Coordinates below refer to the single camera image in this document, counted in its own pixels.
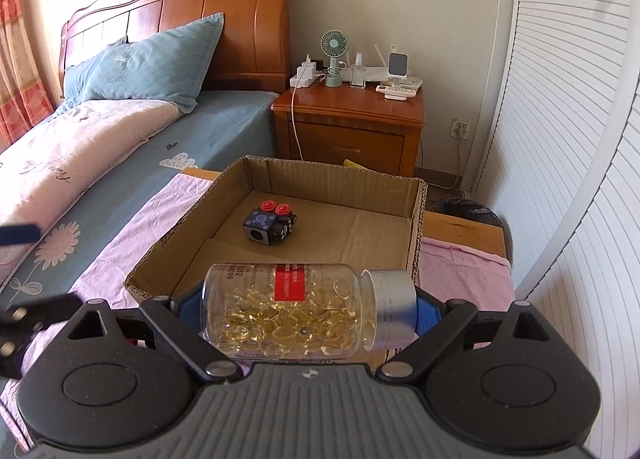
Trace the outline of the cardboard box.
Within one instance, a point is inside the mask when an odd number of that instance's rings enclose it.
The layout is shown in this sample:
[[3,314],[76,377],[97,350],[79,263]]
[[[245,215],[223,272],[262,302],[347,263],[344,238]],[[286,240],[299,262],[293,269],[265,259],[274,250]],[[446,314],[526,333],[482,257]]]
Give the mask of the cardboard box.
[[346,309],[369,349],[414,337],[425,184],[332,164],[244,157],[162,231],[128,274],[209,339],[279,309]]

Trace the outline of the green desk fan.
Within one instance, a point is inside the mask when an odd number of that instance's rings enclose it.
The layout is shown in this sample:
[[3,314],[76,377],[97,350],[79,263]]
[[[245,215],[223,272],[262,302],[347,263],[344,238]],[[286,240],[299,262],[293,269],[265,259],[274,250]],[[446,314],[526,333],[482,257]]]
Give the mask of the green desk fan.
[[348,52],[349,40],[343,31],[331,29],[323,34],[320,40],[320,48],[324,55],[329,57],[329,68],[326,71],[326,86],[337,88],[342,84],[340,75],[340,58]]

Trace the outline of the white power strip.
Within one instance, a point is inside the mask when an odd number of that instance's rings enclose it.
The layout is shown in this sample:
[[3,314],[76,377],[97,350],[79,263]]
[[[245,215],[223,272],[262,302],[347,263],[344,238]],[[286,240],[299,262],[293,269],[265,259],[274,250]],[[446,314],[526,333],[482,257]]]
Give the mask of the white power strip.
[[321,62],[312,60],[309,55],[296,68],[295,75],[290,79],[290,86],[293,89],[306,89],[323,76]]

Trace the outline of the wall power outlet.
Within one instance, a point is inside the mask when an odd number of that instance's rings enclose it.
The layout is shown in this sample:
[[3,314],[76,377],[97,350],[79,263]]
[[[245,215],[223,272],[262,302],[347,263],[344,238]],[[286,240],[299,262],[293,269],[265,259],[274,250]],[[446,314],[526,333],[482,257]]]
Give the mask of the wall power outlet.
[[471,121],[454,118],[451,122],[450,136],[457,140],[466,141],[469,138]]

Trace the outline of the black toy block red buttons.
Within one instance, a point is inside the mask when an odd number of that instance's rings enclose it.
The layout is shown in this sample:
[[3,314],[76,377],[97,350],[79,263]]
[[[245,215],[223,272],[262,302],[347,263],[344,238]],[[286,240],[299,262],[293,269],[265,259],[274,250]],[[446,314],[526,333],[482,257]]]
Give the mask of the black toy block red buttons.
[[243,222],[243,231],[248,240],[262,245],[274,245],[292,233],[297,218],[288,204],[277,204],[268,199],[250,211]]

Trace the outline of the small white smart display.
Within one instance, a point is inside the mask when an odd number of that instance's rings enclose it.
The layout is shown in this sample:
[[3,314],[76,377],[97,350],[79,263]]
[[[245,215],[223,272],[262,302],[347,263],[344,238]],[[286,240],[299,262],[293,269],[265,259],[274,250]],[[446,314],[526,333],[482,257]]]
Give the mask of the small white smart display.
[[390,46],[388,53],[387,75],[392,86],[399,86],[408,77],[408,55],[399,52],[394,44]]

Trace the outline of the white router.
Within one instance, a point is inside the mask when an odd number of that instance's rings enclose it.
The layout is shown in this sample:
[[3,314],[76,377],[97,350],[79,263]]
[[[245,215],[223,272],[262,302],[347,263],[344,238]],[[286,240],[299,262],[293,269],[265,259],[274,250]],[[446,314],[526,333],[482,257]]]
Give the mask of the white router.
[[[376,44],[373,45],[373,49],[375,50],[375,53],[378,56],[378,63],[376,65],[369,66],[364,62],[364,58],[362,56],[363,65],[366,66],[367,68],[367,82],[381,83],[388,80],[388,75],[387,75],[388,57],[382,53],[382,51]],[[352,67],[352,64],[355,63],[355,58],[351,60],[349,56],[350,54],[346,55],[347,67],[341,70],[341,77],[346,82],[350,82],[350,68]]]

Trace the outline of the orange curtain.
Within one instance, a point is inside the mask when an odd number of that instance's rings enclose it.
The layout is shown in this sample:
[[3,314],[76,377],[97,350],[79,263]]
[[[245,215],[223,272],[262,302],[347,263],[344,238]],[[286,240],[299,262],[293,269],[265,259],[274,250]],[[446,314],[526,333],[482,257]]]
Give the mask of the orange curtain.
[[30,46],[21,0],[1,0],[1,139],[19,140],[53,112]]

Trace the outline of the white louvered closet door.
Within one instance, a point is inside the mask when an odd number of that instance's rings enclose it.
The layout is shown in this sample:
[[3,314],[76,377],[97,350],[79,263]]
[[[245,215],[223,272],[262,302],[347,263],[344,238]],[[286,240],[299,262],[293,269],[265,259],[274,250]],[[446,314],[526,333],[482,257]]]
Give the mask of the white louvered closet door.
[[506,224],[515,294],[596,378],[587,445],[639,449],[639,0],[514,0],[475,197]]

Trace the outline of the white remote control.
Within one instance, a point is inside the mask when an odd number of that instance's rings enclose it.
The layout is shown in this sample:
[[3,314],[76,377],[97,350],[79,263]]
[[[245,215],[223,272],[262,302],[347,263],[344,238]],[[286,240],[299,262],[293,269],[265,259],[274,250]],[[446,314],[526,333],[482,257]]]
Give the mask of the white remote control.
[[416,97],[422,84],[423,80],[419,78],[396,79],[379,84],[375,91],[382,94],[386,100],[404,102]]

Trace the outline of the fish oil capsule bottle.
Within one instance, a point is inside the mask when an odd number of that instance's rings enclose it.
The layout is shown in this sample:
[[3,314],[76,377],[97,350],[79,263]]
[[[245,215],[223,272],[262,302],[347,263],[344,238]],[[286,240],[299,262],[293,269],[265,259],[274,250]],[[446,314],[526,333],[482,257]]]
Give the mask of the fish oil capsule bottle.
[[215,264],[203,335],[241,361],[341,361],[408,345],[416,288],[403,269],[346,264]]

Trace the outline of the wooden headboard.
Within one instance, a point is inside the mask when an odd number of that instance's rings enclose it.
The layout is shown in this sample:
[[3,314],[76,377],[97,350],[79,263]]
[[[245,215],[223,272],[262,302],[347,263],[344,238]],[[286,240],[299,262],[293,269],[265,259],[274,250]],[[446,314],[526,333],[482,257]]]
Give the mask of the wooden headboard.
[[139,42],[215,13],[224,31],[205,78],[212,90],[282,93],[292,75],[290,0],[95,0],[63,25],[58,71],[120,38]]

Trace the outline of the pink table cloth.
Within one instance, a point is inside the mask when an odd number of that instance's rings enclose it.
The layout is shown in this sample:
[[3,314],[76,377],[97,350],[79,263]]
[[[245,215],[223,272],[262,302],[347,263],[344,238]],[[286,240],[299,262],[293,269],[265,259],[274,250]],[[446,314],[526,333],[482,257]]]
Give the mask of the pink table cloth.
[[[16,272],[2,293],[2,304],[74,289],[117,307],[134,305],[124,289],[126,275],[208,185],[177,175],[134,212],[111,221],[100,220],[103,208],[77,204]],[[502,229],[434,210],[460,195],[435,186],[428,190],[419,283],[442,301],[460,297],[480,309],[504,311],[514,293]]]

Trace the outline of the pink quilt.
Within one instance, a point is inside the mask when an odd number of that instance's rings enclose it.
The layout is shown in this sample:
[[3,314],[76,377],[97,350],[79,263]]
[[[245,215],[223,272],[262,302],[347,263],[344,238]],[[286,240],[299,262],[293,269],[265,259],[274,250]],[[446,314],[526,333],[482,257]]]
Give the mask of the pink quilt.
[[1,223],[49,231],[105,173],[180,116],[159,100],[103,100],[42,121],[1,154]]

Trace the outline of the blue pillow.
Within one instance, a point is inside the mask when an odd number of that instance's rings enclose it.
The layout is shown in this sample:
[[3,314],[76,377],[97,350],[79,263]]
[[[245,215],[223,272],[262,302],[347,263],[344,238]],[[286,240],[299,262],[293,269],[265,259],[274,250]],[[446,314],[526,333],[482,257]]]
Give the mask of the blue pillow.
[[59,112],[99,100],[159,100],[190,114],[224,30],[216,13],[139,42],[118,40],[66,70]]

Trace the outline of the blue floral bed sheet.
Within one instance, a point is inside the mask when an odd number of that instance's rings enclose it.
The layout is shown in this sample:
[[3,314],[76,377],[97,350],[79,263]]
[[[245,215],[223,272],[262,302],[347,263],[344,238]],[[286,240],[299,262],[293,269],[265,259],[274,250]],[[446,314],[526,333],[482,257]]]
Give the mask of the blue floral bed sheet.
[[258,91],[202,93],[193,112],[135,150],[77,204],[101,207],[105,211],[100,220],[111,221],[134,212],[184,168],[222,171],[247,155],[273,156],[276,144],[270,105],[275,98]]

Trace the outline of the clear spray bottle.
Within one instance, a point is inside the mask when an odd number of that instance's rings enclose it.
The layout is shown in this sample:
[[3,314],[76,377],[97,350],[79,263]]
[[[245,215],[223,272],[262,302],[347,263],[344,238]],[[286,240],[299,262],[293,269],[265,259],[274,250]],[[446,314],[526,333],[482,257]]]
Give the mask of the clear spray bottle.
[[350,86],[364,89],[367,85],[367,68],[363,65],[362,54],[357,53],[355,63],[350,68]]

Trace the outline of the wooden nightstand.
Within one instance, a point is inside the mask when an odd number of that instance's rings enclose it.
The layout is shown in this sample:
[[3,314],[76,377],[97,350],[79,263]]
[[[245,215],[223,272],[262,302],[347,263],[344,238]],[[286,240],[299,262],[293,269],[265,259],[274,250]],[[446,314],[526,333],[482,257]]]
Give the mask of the wooden nightstand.
[[423,94],[389,101],[374,86],[316,82],[289,89],[272,104],[278,157],[324,164],[350,160],[365,168],[411,176],[424,126]]

